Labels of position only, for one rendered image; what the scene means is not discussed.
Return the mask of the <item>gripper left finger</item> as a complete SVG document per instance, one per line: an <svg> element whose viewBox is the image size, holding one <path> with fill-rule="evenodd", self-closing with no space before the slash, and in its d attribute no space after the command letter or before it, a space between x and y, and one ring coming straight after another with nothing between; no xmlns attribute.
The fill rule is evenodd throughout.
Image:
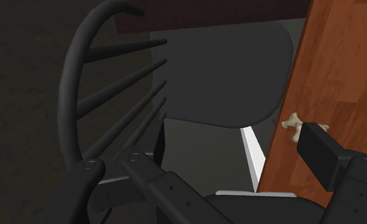
<svg viewBox="0 0 367 224"><path fill-rule="evenodd" d="M176 173L165 172L145 149L129 147L120 152L117 161L144 196L149 224L164 220L171 224L233 224ZM105 171L98 158L76 162L40 224L90 224L88 202Z"/></svg>

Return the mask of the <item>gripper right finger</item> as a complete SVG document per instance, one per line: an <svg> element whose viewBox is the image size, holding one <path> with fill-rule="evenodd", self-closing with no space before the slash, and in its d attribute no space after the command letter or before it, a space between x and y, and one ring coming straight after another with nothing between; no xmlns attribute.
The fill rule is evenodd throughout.
<svg viewBox="0 0 367 224"><path fill-rule="evenodd" d="M296 149L333 192L319 224L367 224L367 154L346 150L314 122L302 124Z"/></svg>

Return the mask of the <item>small beige bone-shaped toy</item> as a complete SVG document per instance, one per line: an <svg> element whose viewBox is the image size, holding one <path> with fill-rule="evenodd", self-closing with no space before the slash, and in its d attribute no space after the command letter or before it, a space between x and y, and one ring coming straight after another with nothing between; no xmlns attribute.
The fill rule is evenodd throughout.
<svg viewBox="0 0 367 224"><path fill-rule="evenodd" d="M298 118L297 113L292 113L287 120L281 122L282 127L285 129L291 128L291 127L295 128L295 133L292 136L292 141L294 143L297 143L300 138L302 124L303 122Z"/></svg>

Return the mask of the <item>brown wooden table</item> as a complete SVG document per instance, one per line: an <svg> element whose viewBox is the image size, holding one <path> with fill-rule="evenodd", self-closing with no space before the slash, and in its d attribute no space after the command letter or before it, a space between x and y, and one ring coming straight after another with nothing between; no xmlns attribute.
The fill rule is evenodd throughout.
<svg viewBox="0 0 367 224"><path fill-rule="evenodd" d="M367 153L367 0L312 0L278 121L292 113Z"/></svg>

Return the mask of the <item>black spindle-back chair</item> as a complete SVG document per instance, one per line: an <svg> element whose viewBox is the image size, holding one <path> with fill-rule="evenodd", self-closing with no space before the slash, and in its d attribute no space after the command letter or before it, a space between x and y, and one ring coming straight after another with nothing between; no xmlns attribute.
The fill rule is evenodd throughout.
<svg viewBox="0 0 367 224"><path fill-rule="evenodd" d="M57 121L68 167L101 155L149 102L155 104L152 115L231 129L256 125L279 107L293 56L291 37L280 22L178 29L168 39L93 46L103 23L117 13L141 17L144 10L126 1L105 0L80 23L66 53ZM85 64L167 43L172 44L171 61L159 60L78 99ZM77 121L162 66L167 72L154 78L153 88L87 151L81 151Z"/></svg>

